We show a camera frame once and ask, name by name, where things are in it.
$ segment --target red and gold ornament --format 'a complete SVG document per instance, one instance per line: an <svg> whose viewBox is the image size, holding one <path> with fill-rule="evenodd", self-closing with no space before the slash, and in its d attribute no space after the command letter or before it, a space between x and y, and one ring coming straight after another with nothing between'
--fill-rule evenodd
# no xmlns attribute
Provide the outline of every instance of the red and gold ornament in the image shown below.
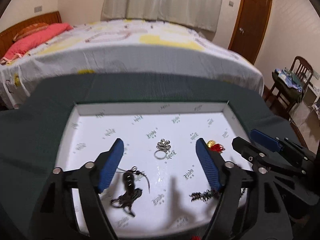
<svg viewBox="0 0 320 240"><path fill-rule="evenodd" d="M218 152L218 153L222 153L222 151L225 150L225 148L219 144L216 143L214 140L210 140L207 142L207 146L210 148L210 150L212 150L213 152Z"/></svg>

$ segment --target red object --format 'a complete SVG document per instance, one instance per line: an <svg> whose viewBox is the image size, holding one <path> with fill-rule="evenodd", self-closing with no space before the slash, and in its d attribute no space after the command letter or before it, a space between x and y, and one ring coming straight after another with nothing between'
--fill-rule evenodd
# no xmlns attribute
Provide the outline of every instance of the red object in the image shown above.
<svg viewBox="0 0 320 240"><path fill-rule="evenodd" d="M213 152L222 153L222 151L224 151L225 148L221 144L216 143L210 147L210 150L212 150Z"/></svg>
<svg viewBox="0 0 320 240"><path fill-rule="evenodd" d="M21 40L16 41L8 49L3 59L11 61L15 58L22 57L27 51L45 43L53 37L63 33L64 31L72 30L73 27L68 23L54 23L49 25L45 30L33 33Z"/></svg>

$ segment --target pink pillow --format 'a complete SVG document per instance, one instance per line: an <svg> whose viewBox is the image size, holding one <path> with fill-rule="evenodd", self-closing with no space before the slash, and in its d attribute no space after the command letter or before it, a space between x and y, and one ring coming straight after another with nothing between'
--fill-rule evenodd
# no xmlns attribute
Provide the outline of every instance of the pink pillow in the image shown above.
<svg viewBox="0 0 320 240"><path fill-rule="evenodd" d="M68 23L54 23L49 25L45 30L28 35L21 40L18 40L8 49L3 57L3 60L10 62L11 60L22 57L27 51L45 43L53 37L63 33L64 31L72 30L73 27Z"/></svg>

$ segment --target pillow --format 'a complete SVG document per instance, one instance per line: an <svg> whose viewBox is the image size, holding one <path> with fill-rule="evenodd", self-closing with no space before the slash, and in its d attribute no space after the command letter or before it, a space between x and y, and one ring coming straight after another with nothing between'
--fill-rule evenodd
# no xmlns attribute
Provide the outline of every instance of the pillow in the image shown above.
<svg viewBox="0 0 320 240"><path fill-rule="evenodd" d="M45 30L30 34L12 44L2 59L6 62L10 62L13 59L22 57L27 51L41 45L42 43L45 43L64 31L69 31L72 29L73 27L68 23L51 24Z"/></svg>
<svg viewBox="0 0 320 240"><path fill-rule="evenodd" d="M29 25L28 27L23 28L21 31L19 31L16 36L12 39L13 41L18 41L32 33L36 33L41 30L45 30L48 27L49 24L47 23L35 23L32 25Z"/></svg>

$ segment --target wooden headboard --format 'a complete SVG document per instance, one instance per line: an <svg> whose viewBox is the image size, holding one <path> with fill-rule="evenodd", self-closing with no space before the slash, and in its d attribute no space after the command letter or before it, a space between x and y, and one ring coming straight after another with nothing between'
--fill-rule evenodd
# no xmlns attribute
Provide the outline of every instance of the wooden headboard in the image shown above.
<svg viewBox="0 0 320 240"><path fill-rule="evenodd" d="M4 30L0 33L0 58L4 56L4 54L7 52L7 50L10 48L10 46L13 44L12 39L14 36L21 31L23 28L28 27L31 24L34 23L61 23L61 17L60 13L58 11L52 12L52 13L46 13L39 16L35 16L33 18L24 20L22 22L19 22L10 28Z"/></svg>

